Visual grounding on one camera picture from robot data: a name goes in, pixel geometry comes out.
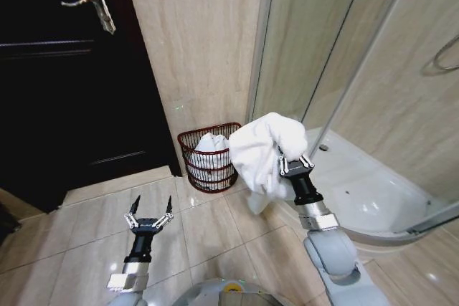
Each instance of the shower door handle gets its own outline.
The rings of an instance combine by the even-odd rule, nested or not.
[[[440,48],[437,54],[433,57],[433,65],[442,71],[454,71],[459,69],[459,64],[455,64],[453,66],[442,66],[440,64],[441,56],[447,52],[452,46],[454,46],[459,41],[459,34],[454,36],[447,44]]]

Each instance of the wicker basket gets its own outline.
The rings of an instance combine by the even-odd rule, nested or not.
[[[216,152],[201,152],[194,148],[204,134],[222,134],[228,139],[239,128],[241,125],[233,122],[179,134],[177,139],[185,160],[188,180],[194,188],[205,193],[219,193],[236,182],[237,171],[231,164],[229,148]]]

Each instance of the door handle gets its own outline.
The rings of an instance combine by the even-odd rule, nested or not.
[[[98,13],[100,23],[102,24],[103,29],[107,32],[110,32],[113,35],[116,30],[115,23],[113,23],[112,16],[108,11],[108,7],[105,3],[105,0],[78,0],[73,3],[66,3],[65,1],[60,2],[62,6],[67,7],[79,6],[86,3],[93,3],[95,10]]]

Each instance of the metal frame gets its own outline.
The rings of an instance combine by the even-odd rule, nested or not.
[[[257,32],[255,34],[255,47],[253,49],[252,71],[250,74],[249,97],[247,100],[246,122],[253,119],[255,111],[255,99],[257,97],[258,82],[260,81],[260,71],[265,50],[266,33],[268,30],[268,19],[270,16],[272,0],[260,0],[258,10]]]

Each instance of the beige floor tile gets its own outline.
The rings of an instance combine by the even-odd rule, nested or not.
[[[443,229],[403,251],[410,263],[449,300],[459,302],[459,240]]]
[[[128,251],[134,243],[134,234],[129,232]],[[183,272],[189,268],[186,253],[184,229],[181,214],[174,214],[174,219],[157,234],[151,243],[151,264],[148,268],[150,277],[148,286]]]
[[[141,196],[136,213],[137,218],[158,218],[163,216],[166,213],[170,196],[172,197],[172,213],[175,214],[180,211],[174,179],[172,177],[166,178],[162,181],[131,189],[131,203],[136,200],[137,196]]]
[[[189,270],[151,286],[143,292],[150,306],[170,306],[191,287]]]
[[[133,188],[142,184],[160,181],[161,179],[171,177],[171,171],[168,166],[153,168],[151,170],[134,173],[120,178],[110,179],[109,181],[84,186],[82,188],[69,191],[65,197],[63,205],[74,204],[81,201],[93,199],[95,197],[115,193],[116,191]]]
[[[203,193],[195,189],[186,176],[176,177],[175,183],[182,211],[224,196],[224,193]]]
[[[225,196],[244,242],[258,238],[284,225],[282,219],[270,205],[261,214],[254,215],[247,205],[249,195],[249,190],[242,190]]]
[[[128,232],[65,252],[51,296],[54,306],[106,305],[116,293],[106,289],[112,272],[121,272]]]
[[[241,190],[244,190],[244,189],[248,189],[249,187],[247,186],[247,184],[244,182],[244,180],[242,179],[241,176],[238,176],[237,177],[237,180],[236,180],[236,183],[231,187],[229,188],[228,190],[226,190],[224,193],[225,195],[230,195],[232,193],[237,193],[238,191],[241,191]]]
[[[244,245],[191,268],[191,279],[194,285],[214,278],[243,279],[260,284]]]
[[[131,207],[131,190],[82,202],[79,207],[69,248],[129,229],[123,215]]]
[[[324,292],[303,244],[288,226],[246,244],[260,284],[268,291],[304,305]]]
[[[376,286],[386,295],[392,306],[412,306],[401,289],[382,271],[376,262],[365,264],[365,268]]]
[[[403,254],[379,257],[375,262],[416,306],[453,305]]]
[[[242,244],[225,198],[187,209],[181,214],[191,267]]]
[[[443,228],[459,239],[459,219],[444,225]]]
[[[47,306],[64,254],[0,274],[0,305]]]
[[[0,272],[65,251],[78,211],[75,205],[24,220],[0,247]]]
[[[330,306],[330,300],[324,292],[306,304],[306,306]]]

